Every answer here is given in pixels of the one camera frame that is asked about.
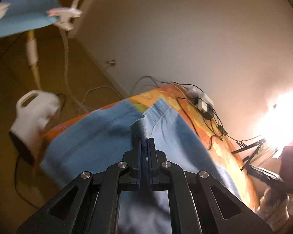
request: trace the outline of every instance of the yellow pole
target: yellow pole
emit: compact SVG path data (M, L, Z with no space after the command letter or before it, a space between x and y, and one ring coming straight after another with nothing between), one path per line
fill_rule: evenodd
M35 39L35 32L34 30L27 31L27 41ZM38 64L35 62L34 64L30 64L32 74L34 76L35 84L38 90L41 90L41 83L40 83L40 76L39 76L39 69Z

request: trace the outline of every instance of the power adapter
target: power adapter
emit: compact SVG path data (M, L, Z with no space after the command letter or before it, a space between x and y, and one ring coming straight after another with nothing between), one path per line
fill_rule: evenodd
M210 104L207 104L207 112L202 112L202 116L207 120L211 120L214 117L214 109Z
M222 133L224 136L228 134L228 132L222 127L222 125L218 125L218 130L220 133Z

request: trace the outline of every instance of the black cable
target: black cable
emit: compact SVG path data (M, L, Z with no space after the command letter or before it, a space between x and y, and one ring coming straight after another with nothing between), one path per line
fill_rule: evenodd
M255 139L255 138L257 138L257 137L260 137L260 136L262 136L261 134L260 135L258 135L258 136L255 136L255 137L253 137L253 138L250 138L250 139L247 139L247 140L241 140L241 142L243 142L243 141L250 141L250 140L253 140L253 139Z
M203 120L204 120L205 125L208 127L208 129L214 133L214 131L213 131L213 125L212 125L212 128L210 128L210 127L207 125L207 123L206 123L206 119L203 118Z
M158 81L157 79L155 79L153 76L149 76L149 75L142 76L142 77L140 77L140 78L138 79L138 81L133 85L133 87L132 87L132 89L131 89L130 96L133 95L133 92L134 92L136 86L137 86L138 83L139 83L142 79L144 79L144 78L149 78L149 79L151 79L151 80L153 81L153 83L156 85L156 87L159 88L159 85L157 84L157 82L159 82L159 81Z
M21 34L15 39L15 40L13 40L13 42L7 47L7 49L5 49L5 51L3 52L3 54L0 56L0 60L1 60L2 57L5 55L5 53L11 48L11 46L13 46L14 43L17 42L18 39L19 39L23 34L24 34L24 32L21 33Z
M19 191L17 190L17 167L18 167L18 163L21 159L21 155L18 155L17 159L16 159L16 163L15 163L15 169L14 169L14 189L17 193L17 195L23 200L25 201L26 203L28 203L29 205L31 205L32 207L36 208L36 209L39 209L39 207L35 206L34 204L32 204L30 201L28 201L26 198L24 198L20 193Z
M201 88L199 88L198 86L196 86L195 84L190 84L190 83L177 83L177 82L172 82L178 85L191 85L194 86L195 88L199 89L200 91L204 92Z
M183 109L183 107L181 106L181 104L180 104L180 102L179 102L179 99L187 99L187 100L190 100L190 99L193 99L193 97L192 97L192 98L178 97L178 98L176 98L176 100L177 100L177 103L178 103L178 105L180 106L181 110L185 113L185 115L186 115L186 116L188 117L188 119L191 121L191 124L192 124L192 126L193 126L193 128L194 128L194 130L195 130L195 132L196 132L196 134L197 134L197 136L200 138L199 133L197 132L197 129L195 128L195 125L194 125L192 119L190 118L190 116L186 113L186 111L185 111L185 110Z
M63 96L63 103L62 103L62 106L61 106L61 111L63 110L65 104L66 104L66 101L67 101L67 96L65 93L58 93L57 96L60 98L60 96Z
M231 136L229 136L229 135L227 135L229 138L231 138L232 140L234 140L235 141L235 143L237 144L237 145L239 145L240 146L240 148L244 148L245 146L246 146L246 144L245 143L243 143L242 141L239 141L239 140L236 140L236 139L234 139L234 138L232 138Z
M213 133L215 133L214 128L213 128L212 120L213 120L213 119L210 119L210 122L211 122L211 128L212 128Z
M209 138L209 148L208 148L208 151L210 151L212 149L212 146L213 146L213 137L217 137L216 135L212 135L210 138Z

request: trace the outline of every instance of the orange cloth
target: orange cloth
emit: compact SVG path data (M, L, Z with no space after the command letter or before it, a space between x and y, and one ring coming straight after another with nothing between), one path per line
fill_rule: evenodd
M210 129L205 125L202 115L195 109L187 100L179 99L179 103L177 102L178 97L184 98L185 96L182 92L178 90L176 86L167 85L161 88L157 88L133 97L130 97L129 100L131 103L141 112L146 111L149 107L151 107L156 100L159 98L163 98L172 108L179 112L179 114L184 118L184 120L189 124L189 126L195 132L193 125L187 115L184 113L182 108L187 112L188 116L191 118L193 124L195 125L196 131L199 134L199 137L202 143L206 148L210 147L210 137L213 134ZM110 108L115 105L113 103L111 105L107 105L103 107L103 109ZM83 114L74 119L71 119L67 122L64 122L53 129L51 129L45 135L45 143L46 146L60 133L68 129L72 124L82 119L87 115ZM212 122L213 129L216 133L218 132L217 125L213 121ZM212 147L209 151L212 159L224 167L227 172L231 175L238 191L241 196L242 201L252 210L258 208L258 196L254 189L253 183L251 179L247 176L246 170L241 171L241 167L243 166L243 162L238 154L232 155L231 152L234 151L235 148L232 145L229 138L225 137L223 141L219 140L216 137L212 139Z

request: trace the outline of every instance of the denim fabric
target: denim fabric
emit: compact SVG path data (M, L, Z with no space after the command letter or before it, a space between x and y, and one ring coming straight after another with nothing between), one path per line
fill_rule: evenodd
M121 161L132 148L132 134L142 139L144 149L146 138L153 137L168 161L185 171L208 171L239 197L227 171L212 161L198 136L161 98L143 115L127 100L89 114L51 142L41 168L64 187L83 171L102 172ZM121 193L119 234L171 232L167 191L152 192L142 178L139 191Z
M140 118L128 100L96 110L54 138L40 167L60 187L83 171L103 172L132 149L130 125Z

